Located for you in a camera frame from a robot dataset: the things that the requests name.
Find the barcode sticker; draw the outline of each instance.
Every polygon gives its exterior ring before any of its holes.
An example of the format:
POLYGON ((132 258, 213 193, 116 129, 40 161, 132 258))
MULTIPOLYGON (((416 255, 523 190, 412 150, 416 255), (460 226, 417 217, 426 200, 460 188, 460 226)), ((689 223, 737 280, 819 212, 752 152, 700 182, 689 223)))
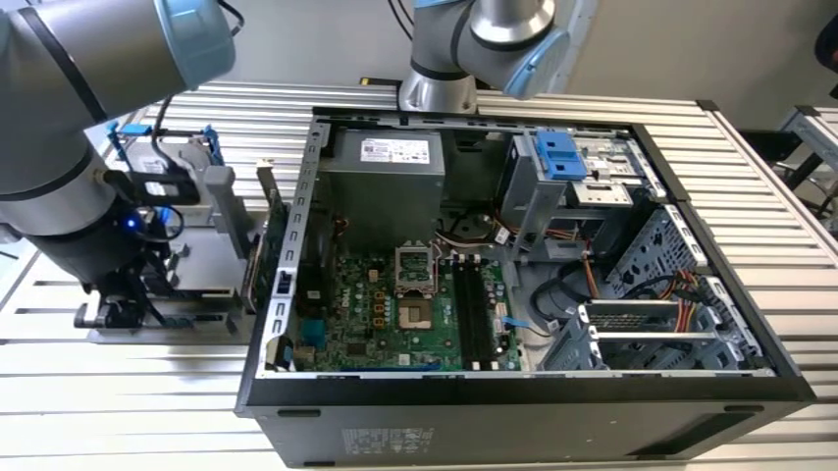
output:
POLYGON ((426 140, 364 139, 361 142, 361 162, 429 164, 429 152, 426 140))

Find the motherboard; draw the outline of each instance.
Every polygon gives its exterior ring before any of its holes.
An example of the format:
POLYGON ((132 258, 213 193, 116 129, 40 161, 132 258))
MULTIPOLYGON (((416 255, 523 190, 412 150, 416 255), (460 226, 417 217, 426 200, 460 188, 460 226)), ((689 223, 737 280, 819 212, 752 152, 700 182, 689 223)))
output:
POLYGON ((410 248, 334 260, 324 315, 298 309, 298 370, 520 370, 515 333, 500 320, 508 299, 497 262, 426 258, 410 248))

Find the black computer chassis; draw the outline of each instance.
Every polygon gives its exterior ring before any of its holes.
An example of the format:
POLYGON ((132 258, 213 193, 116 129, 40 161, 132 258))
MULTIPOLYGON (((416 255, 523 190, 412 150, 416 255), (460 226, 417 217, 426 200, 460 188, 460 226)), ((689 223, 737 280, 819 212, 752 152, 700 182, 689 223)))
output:
POLYGON ((501 464, 685 459, 809 405, 815 396, 697 217, 641 125, 397 111, 313 109, 305 153, 328 129, 515 132, 568 125, 631 132, 763 346, 775 377, 360 380, 256 379, 258 314, 236 413, 253 418, 289 467, 501 464))

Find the green circuit board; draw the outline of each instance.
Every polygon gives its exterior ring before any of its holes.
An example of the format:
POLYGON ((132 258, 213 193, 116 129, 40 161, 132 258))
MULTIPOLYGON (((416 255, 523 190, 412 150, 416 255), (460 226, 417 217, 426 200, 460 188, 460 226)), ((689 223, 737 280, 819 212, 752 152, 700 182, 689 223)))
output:
MULTIPOLYGON (((414 263, 408 263, 409 278, 420 280, 425 260, 416 257, 414 263)), ((520 370, 515 335, 505 333, 503 336, 503 332, 496 332, 500 323, 493 321, 496 303, 508 306, 500 268, 487 263, 480 275, 487 287, 485 316, 492 326, 493 347, 501 346, 501 338, 507 342, 504 351, 495 357, 496 368, 520 370)), ((436 276, 436 294, 430 299, 417 293, 397 298, 390 257, 340 258, 334 267, 332 306, 324 318, 325 342, 314 351, 309 347, 302 361, 294 355, 301 368, 322 372, 463 371, 449 260, 440 260, 438 275, 432 276, 436 276)))

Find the chip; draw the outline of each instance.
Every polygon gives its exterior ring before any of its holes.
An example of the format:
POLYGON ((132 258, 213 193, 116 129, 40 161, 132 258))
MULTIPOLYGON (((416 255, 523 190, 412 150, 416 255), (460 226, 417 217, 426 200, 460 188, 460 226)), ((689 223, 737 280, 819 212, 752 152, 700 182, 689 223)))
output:
POLYGON ((400 299, 397 302, 397 328, 428 330, 433 327, 433 313, 428 299, 400 299))
POLYGON ((366 354, 365 343, 346 343, 345 354, 349 356, 364 356, 366 354))

